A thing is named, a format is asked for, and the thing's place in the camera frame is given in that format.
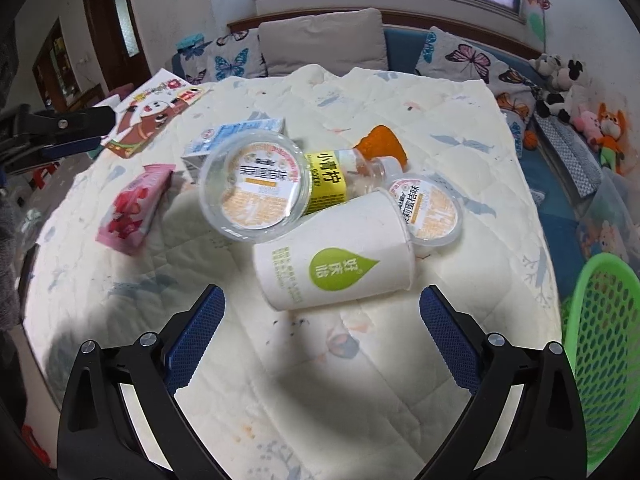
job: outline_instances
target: blue gripper pad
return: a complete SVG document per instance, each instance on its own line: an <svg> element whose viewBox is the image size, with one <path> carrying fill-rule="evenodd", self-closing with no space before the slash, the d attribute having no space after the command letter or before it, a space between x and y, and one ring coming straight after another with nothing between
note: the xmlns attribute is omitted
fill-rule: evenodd
<svg viewBox="0 0 640 480"><path fill-rule="evenodd" d="M166 355L164 384L171 395L178 388L188 386L224 315L225 295L217 286L202 301Z"/></svg>
<svg viewBox="0 0 640 480"><path fill-rule="evenodd" d="M430 288L425 288L420 295L420 316L456 384L475 395L481 382L478 354L449 309Z"/></svg>

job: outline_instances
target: quilted mattress cover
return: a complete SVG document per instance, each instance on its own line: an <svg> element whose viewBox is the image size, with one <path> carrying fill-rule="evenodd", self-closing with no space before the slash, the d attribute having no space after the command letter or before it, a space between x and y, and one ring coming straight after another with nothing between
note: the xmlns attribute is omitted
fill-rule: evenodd
<svg viewBox="0 0 640 480"><path fill-rule="evenodd" d="M439 179L464 204L452 246L417 261L409 291L313 310L276 312L261 295L251 247L202 217L180 156L216 124L286 118L306 152L353 146L377 124L398 135L412 171ZM177 164L142 251L94 241L117 193L145 164ZM189 308L209 283L226 314L190 386L175 399L232 478L412 479L460 416L458 388L418 312L437 284L455 308L511 343L559 340L551 259L513 137L481 81L455 83L354 69L338 78L305 66L283 78L231 77L175 118L129 160L104 152L44 226L24 327L62 402L79 345L130 344ZM167 465L129 388L132 421ZM506 436L513 392L482 462Z"/></svg>

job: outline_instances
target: brown door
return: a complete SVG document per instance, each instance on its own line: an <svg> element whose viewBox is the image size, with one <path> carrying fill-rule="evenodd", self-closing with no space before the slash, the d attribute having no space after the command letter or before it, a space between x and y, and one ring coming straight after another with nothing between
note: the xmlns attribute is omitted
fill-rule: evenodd
<svg viewBox="0 0 640 480"><path fill-rule="evenodd" d="M109 90L149 79L130 0L84 0L84 12Z"/></svg>

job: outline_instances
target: plastic bag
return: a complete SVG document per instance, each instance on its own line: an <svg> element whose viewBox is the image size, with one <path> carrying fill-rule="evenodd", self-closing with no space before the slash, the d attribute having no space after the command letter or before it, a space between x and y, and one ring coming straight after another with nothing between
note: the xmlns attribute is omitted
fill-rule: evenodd
<svg viewBox="0 0 640 480"><path fill-rule="evenodd" d="M162 194L171 183L175 164L151 164L116 200L100 223L97 242L121 253L133 254L151 227Z"/></svg>
<svg viewBox="0 0 640 480"><path fill-rule="evenodd" d="M640 187L603 168L602 183L580 220L578 242L585 259L618 256L640 276Z"/></svg>

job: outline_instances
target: wooden headboard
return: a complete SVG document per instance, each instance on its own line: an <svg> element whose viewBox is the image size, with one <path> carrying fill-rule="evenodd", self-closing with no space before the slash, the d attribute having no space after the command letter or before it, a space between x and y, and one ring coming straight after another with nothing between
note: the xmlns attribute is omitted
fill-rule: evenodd
<svg viewBox="0 0 640 480"><path fill-rule="evenodd" d="M273 22L275 20L287 20L289 18L297 18L299 16L313 16L316 14L324 14L326 12L341 12L345 10L360 9L303 9L288 10L286 12L277 12L275 14L263 14L261 16L253 16L238 20L228 24L231 32L240 32L248 28L255 28L263 22ZM435 25L436 27L467 38L478 43L484 43L495 48L499 48L510 54L523 57L524 59L537 59L540 51L531 48L529 45L521 43L517 40L503 36L497 32L487 30L486 28L470 25L468 23L450 20L449 18L437 18L435 16L427 16L426 14L413 14L410 12L401 12L398 10L384 10L382 12L382 23L384 25L397 25L400 27L423 28L428 29Z"/></svg>

